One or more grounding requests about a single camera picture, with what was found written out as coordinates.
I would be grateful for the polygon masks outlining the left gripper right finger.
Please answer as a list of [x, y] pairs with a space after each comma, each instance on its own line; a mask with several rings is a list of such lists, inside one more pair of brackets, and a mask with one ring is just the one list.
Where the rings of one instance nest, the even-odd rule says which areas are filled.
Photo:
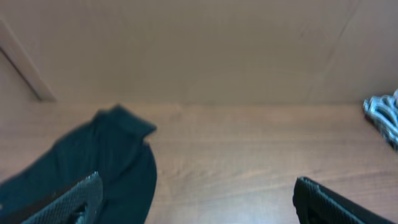
[[296, 180], [293, 205], [300, 224], [394, 224], [308, 177]]

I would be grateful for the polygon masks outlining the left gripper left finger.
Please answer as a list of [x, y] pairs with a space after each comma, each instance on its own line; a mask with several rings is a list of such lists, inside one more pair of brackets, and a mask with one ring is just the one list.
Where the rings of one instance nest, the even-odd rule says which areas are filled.
[[29, 206], [21, 223], [93, 223], [102, 199], [103, 181], [94, 172]]

